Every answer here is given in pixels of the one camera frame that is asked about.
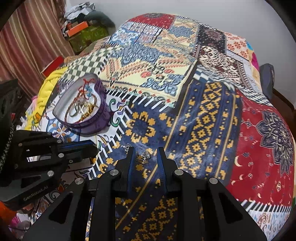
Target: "patchwork blanket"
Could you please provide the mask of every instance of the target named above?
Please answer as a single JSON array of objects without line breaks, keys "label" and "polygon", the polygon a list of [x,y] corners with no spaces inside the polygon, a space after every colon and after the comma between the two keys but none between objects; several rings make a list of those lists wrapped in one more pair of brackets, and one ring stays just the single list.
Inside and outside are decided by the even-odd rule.
[{"label": "patchwork blanket", "polygon": [[[52,114],[65,90],[87,73],[102,79],[115,113],[91,137],[75,134]],[[113,169],[127,144],[152,158],[136,163],[131,195],[116,198],[117,240],[176,238],[177,202],[163,197],[159,146],[193,177],[218,178],[268,240],[292,208],[294,140],[262,94],[253,49],[193,19],[150,13],[126,21],[103,48],[68,64],[37,129],[67,142],[91,139],[99,154],[68,166],[59,187],[36,202],[32,223],[75,178]]]}]

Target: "pink fabric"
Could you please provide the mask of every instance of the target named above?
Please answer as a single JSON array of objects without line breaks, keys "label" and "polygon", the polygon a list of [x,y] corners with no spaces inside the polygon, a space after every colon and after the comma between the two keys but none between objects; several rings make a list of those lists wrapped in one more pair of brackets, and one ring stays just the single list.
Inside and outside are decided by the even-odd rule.
[{"label": "pink fabric", "polygon": [[252,54],[252,65],[259,71],[259,64],[255,53]]}]

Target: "white wall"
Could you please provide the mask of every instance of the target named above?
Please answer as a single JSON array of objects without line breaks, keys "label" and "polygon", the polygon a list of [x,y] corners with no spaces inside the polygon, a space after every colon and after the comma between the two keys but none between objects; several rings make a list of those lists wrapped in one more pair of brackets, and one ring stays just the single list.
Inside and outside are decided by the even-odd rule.
[{"label": "white wall", "polygon": [[[81,0],[67,0],[71,5]],[[275,68],[275,89],[296,107],[296,43],[274,9],[264,0],[92,0],[116,27],[149,12],[178,14],[242,36],[259,65]]]},{"label": "white wall", "polygon": [[73,6],[76,5],[76,4],[72,4],[71,2],[72,2],[72,0],[66,0],[66,5],[65,5],[65,11],[66,11],[66,12],[69,11],[69,9],[70,9],[71,7],[73,7]]}]

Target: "orange fabric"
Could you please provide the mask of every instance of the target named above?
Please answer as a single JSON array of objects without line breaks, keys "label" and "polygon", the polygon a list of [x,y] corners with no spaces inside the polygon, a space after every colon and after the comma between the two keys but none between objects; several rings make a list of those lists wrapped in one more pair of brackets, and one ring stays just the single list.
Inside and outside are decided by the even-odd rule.
[{"label": "orange fabric", "polygon": [[16,211],[8,209],[2,202],[0,202],[0,217],[6,225],[11,223],[11,220],[16,215]]}]

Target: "black bag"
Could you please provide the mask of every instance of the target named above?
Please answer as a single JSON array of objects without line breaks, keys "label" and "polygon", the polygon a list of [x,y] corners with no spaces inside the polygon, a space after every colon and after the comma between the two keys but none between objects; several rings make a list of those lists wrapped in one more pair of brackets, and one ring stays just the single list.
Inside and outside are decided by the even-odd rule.
[{"label": "black bag", "polygon": [[274,67],[271,64],[260,66],[260,82],[263,94],[268,100],[272,98],[272,89],[274,87]]}]

